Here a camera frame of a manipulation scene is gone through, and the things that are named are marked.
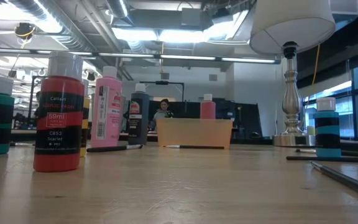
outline desk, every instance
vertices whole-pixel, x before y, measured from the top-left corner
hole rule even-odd
[[[87,154],[37,173],[33,147],[0,156],[0,223],[358,223],[358,193],[287,162],[294,149],[167,149]],[[322,162],[358,178],[358,164]]]

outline woman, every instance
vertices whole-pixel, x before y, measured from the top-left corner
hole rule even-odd
[[[163,99],[160,101],[160,109],[154,114],[153,120],[150,122],[150,128],[156,129],[157,120],[161,118],[172,118],[173,113],[168,110],[169,101],[168,99]]]

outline dark hair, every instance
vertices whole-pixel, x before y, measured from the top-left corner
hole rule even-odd
[[[169,100],[168,100],[168,99],[163,99],[163,100],[161,100],[161,101],[160,101],[160,104],[161,104],[162,102],[166,102],[166,104],[169,105]]]

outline white bottle cap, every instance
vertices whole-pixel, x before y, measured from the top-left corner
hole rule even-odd
[[[81,81],[83,60],[69,52],[49,54],[48,76],[68,77]]]
[[[0,93],[7,94],[10,96],[12,95],[12,89],[13,89],[13,79],[0,77]]]
[[[333,97],[324,97],[316,100],[317,102],[317,110],[318,111],[335,111],[335,98]]]
[[[204,101],[212,101],[212,94],[204,94]]]
[[[88,86],[90,85],[88,80],[82,79],[82,84],[84,85],[84,97],[88,96]]]
[[[136,83],[135,85],[135,91],[141,91],[141,92],[146,92],[146,86],[144,85],[144,83]]]
[[[113,66],[104,66],[102,76],[117,78],[117,68]]]

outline pink paint bottle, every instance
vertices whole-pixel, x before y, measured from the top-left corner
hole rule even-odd
[[[212,94],[204,94],[204,101],[201,102],[200,118],[216,119],[215,102],[212,101]]]
[[[92,113],[92,147],[117,146],[121,122],[121,85],[121,81],[117,79],[117,68],[105,66],[103,77],[96,81]]]

